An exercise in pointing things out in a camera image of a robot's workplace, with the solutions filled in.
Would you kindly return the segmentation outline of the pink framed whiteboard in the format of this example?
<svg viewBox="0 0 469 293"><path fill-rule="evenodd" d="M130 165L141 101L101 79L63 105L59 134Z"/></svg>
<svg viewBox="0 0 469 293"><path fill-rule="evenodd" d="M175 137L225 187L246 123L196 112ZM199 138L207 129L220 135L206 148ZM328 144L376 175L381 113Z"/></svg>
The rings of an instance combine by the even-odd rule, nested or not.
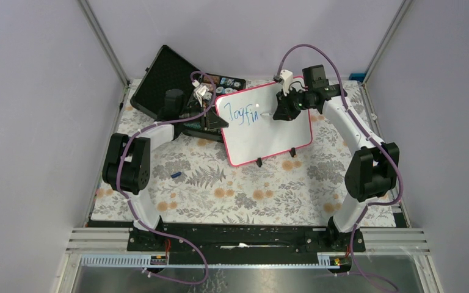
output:
<svg viewBox="0 0 469 293"><path fill-rule="evenodd" d="M281 89L280 84L268 82L216 99L218 116L229 123L221 131L230 165L238 167L259 157L264 159L305 147L313 141L310 114L306 110L292 121L260 116L274 114L276 94Z"/></svg>

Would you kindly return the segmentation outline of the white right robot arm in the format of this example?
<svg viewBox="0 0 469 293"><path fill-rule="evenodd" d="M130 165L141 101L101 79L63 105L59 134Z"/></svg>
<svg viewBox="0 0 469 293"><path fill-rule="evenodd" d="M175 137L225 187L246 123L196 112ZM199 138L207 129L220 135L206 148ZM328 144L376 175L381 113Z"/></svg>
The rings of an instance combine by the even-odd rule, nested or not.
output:
<svg viewBox="0 0 469 293"><path fill-rule="evenodd" d="M331 85L322 65L303 70L300 86L294 87L293 74L281 69L275 81L282 85L276 94L274 120L291 121L304 110L316 109L338 131L352 154L344 183L347 195L341 209L329 221L327 246L341 251L350 243L348 232L357 228L369 205L396 187L399 148L377 136L346 100L341 84Z"/></svg>

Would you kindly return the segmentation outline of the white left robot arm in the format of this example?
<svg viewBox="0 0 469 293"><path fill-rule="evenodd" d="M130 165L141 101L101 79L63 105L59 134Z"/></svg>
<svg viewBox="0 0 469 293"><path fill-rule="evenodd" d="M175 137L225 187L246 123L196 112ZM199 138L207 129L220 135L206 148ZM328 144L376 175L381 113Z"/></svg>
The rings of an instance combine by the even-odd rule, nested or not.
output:
<svg viewBox="0 0 469 293"><path fill-rule="evenodd" d="M110 140L103 165L103 181L119 192L133 216L133 225L144 231L142 243L151 251L163 247L168 233L163 232L162 220L153 203L140 196L150 180L151 152L164 143L171 142L178 135L175 126L198 120L214 107L217 93L206 99L206 88L200 86L192 96L198 105L188 109L181 90L168 90L164 106L158 112L155 122L134 134L114 133Z"/></svg>

